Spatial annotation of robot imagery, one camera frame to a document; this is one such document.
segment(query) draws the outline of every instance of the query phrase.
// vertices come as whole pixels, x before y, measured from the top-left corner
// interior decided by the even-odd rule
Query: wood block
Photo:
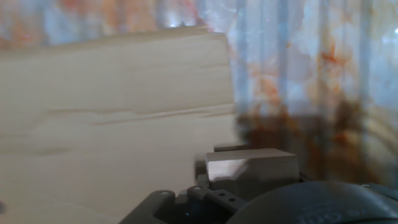
[[[278,149],[212,152],[206,155],[210,186],[245,200],[299,181],[297,156]]]

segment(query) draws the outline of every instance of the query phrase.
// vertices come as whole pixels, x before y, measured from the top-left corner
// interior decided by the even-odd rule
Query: small wooden block
[[[249,149],[206,154],[213,190],[225,189],[247,201],[299,182],[297,156],[278,149]]]

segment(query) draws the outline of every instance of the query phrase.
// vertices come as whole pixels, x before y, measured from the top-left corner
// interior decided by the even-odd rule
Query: wooden board
[[[8,223],[117,223],[235,141],[226,37],[201,27],[0,54]]]

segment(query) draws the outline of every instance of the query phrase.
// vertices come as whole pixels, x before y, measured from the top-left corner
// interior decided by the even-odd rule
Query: black plastic part
[[[187,191],[187,194],[188,196],[197,198],[199,200],[207,200],[217,203],[232,213],[237,212],[239,209],[245,206],[245,204],[247,204],[246,201],[227,192],[226,190],[212,191],[208,188],[196,186],[190,187]]]
[[[150,194],[120,224],[168,224],[154,215],[158,211],[167,211],[175,201],[175,194],[169,190],[160,190]]]
[[[227,224],[398,223],[398,202],[341,182],[303,182],[248,203]]]
[[[194,186],[186,195],[150,194],[120,224],[225,224],[246,202],[225,190]]]

